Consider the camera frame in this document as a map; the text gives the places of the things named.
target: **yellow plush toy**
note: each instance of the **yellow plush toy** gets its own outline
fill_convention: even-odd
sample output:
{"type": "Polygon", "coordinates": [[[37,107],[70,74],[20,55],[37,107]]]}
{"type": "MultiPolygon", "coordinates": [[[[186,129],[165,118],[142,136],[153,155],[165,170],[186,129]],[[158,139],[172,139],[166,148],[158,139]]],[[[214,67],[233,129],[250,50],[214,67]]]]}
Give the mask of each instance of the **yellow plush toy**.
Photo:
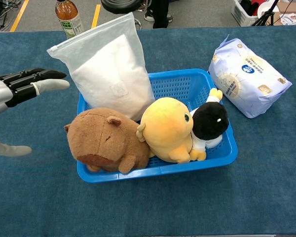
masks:
{"type": "Polygon", "coordinates": [[[173,162],[190,162],[193,119],[185,104],[170,97],[153,102],[144,112],[136,135],[153,154],[173,162]]]}

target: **packaged bag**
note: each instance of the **packaged bag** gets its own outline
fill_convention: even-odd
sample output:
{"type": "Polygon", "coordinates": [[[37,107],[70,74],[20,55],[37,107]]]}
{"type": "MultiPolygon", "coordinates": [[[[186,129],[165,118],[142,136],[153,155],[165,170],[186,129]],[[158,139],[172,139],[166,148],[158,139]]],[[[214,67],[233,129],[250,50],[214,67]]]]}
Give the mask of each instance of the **packaged bag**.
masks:
{"type": "Polygon", "coordinates": [[[285,26],[287,25],[296,25],[296,14],[280,14],[281,23],[285,26]]]}
{"type": "Polygon", "coordinates": [[[132,13],[47,50],[64,62],[91,108],[106,107],[139,121],[155,101],[132,13]]]}
{"type": "Polygon", "coordinates": [[[208,72],[215,86],[246,117],[255,118],[264,114],[292,83],[240,39],[227,38],[215,50],[208,72]]]}

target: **black robot finger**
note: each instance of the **black robot finger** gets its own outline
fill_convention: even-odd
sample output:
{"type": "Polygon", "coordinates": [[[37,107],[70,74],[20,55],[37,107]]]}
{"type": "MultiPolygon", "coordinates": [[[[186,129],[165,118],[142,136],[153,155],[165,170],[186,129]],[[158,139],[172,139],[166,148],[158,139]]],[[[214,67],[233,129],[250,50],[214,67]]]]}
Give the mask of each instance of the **black robot finger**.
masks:
{"type": "Polygon", "coordinates": [[[9,83],[9,87],[10,87],[10,89],[17,89],[17,88],[21,88],[23,86],[29,85],[32,82],[36,82],[39,80],[62,79],[64,77],[66,77],[65,73],[58,72],[58,71],[52,71],[52,70],[44,70],[42,72],[32,74],[30,76],[12,81],[9,83]]]}
{"type": "Polygon", "coordinates": [[[0,75],[0,80],[2,80],[4,83],[10,83],[12,81],[18,80],[20,78],[27,77],[29,75],[39,73],[41,71],[44,71],[42,68],[32,68],[29,70],[24,70],[21,72],[9,74],[9,75],[0,75]]]}
{"type": "Polygon", "coordinates": [[[13,98],[5,104],[11,108],[37,96],[35,87],[30,84],[13,91],[13,98]]]}

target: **brown plush toy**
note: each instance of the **brown plush toy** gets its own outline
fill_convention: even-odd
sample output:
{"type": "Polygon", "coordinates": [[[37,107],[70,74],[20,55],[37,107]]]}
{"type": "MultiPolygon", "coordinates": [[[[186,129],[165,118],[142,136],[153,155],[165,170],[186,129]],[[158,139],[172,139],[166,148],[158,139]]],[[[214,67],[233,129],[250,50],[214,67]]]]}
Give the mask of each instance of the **brown plush toy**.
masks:
{"type": "Polygon", "coordinates": [[[120,171],[145,168],[150,148],[136,136],[139,124],[125,115],[96,108],[80,113],[65,126],[73,157],[91,171],[120,171]]]}

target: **blue plastic basket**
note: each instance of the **blue plastic basket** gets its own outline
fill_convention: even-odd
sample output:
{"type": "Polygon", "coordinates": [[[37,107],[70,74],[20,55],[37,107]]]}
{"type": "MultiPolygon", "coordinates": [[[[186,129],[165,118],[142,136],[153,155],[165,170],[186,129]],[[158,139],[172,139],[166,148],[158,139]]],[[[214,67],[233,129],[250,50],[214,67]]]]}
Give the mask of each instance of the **blue plastic basket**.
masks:
{"type": "MultiPolygon", "coordinates": [[[[210,75],[202,69],[151,73],[149,79],[156,99],[161,97],[176,98],[182,101],[190,111],[205,103],[210,89],[215,87],[210,75]]],[[[90,107],[80,94],[77,113],[80,114],[88,109],[90,107]]],[[[236,159],[238,154],[230,123],[222,135],[222,141],[216,147],[207,149],[206,154],[204,161],[191,161],[183,164],[168,163],[158,157],[152,157],[145,169],[132,170],[126,175],[120,172],[91,172],[86,165],[77,161],[77,172],[85,182],[101,183],[228,165],[236,159]]]]}

